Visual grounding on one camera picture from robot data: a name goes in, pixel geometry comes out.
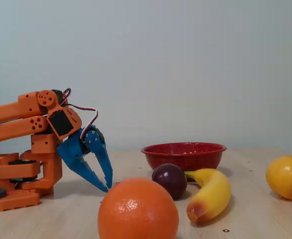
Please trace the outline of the blue gripper black motor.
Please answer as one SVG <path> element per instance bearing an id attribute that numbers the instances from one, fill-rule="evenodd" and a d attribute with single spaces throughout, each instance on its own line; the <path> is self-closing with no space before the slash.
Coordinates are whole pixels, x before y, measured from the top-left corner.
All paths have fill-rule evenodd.
<path id="1" fill-rule="evenodd" d="M 93 125 L 84 133 L 84 139 L 82 140 L 80 136 L 83 130 L 83 128 L 80 128 L 74 134 L 70 135 L 57 148 L 57 151 L 67 166 L 71 166 L 73 172 L 106 193 L 108 192 L 108 188 L 111 188 L 113 185 L 113 169 L 107 153 L 104 136 Z M 105 176 L 106 186 L 84 160 L 84 157 L 90 153 L 95 154 L 101 166 Z"/>

